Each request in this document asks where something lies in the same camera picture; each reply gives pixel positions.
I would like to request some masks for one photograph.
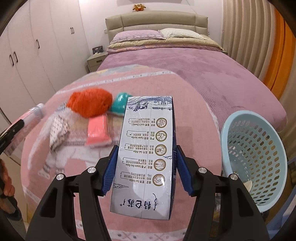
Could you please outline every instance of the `white wall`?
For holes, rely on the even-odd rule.
[[[92,48],[108,45],[105,18],[132,12],[133,5],[143,3],[148,10],[169,10],[196,12],[208,17],[208,30],[211,39],[221,43],[223,24],[223,0],[79,0],[83,27],[92,54]]]

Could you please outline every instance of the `metal screw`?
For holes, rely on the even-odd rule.
[[[96,171],[95,167],[90,167],[87,169],[88,173],[94,173]]]
[[[230,175],[230,178],[231,178],[232,180],[237,180],[237,179],[238,179],[238,176],[235,175],[235,174],[231,174],[231,175]]]
[[[205,169],[204,167],[200,167],[200,168],[198,169],[198,171],[199,171],[200,173],[206,173],[206,172],[207,172],[207,169]]]
[[[64,175],[63,175],[63,174],[58,174],[58,175],[57,175],[57,180],[60,181],[60,180],[62,180],[63,178],[64,178]]]

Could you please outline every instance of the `bed headboard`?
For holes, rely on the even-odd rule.
[[[106,18],[109,42],[122,31],[164,28],[189,29],[199,34],[207,34],[207,17],[175,11],[142,11],[124,13]]]

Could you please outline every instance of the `light blue basket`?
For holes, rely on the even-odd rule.
[[[281,139],[262,116],[252,111],[230,115],[221,131],[225,176],[236,173],[253,181],[250,195],[260,212],[280,198],[287,178],[287,157]]]

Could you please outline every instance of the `blue and white carton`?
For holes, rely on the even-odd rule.
[[[176,151],[172,97],[129,97],[110,211],[169,220],[176,184]]]

